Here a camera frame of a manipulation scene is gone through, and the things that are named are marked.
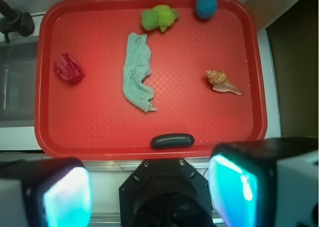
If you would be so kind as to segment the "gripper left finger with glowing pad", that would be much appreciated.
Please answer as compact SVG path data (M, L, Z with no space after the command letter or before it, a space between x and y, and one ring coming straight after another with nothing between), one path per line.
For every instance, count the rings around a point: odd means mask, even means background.
M87 227L92 207L91 175L77 158L0 163L2 227Z

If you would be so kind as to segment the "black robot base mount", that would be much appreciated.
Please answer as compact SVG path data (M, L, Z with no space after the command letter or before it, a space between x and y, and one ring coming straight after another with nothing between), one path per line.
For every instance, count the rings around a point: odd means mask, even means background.
M119 187L123 227L212 227L208 181L184 159L144 160Z

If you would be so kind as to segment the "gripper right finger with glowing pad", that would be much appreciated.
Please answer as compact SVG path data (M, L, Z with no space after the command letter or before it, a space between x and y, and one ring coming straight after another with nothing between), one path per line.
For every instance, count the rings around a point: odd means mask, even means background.
M281 137L221 143L208 166L212 204L228 227L316 227L319 141Z

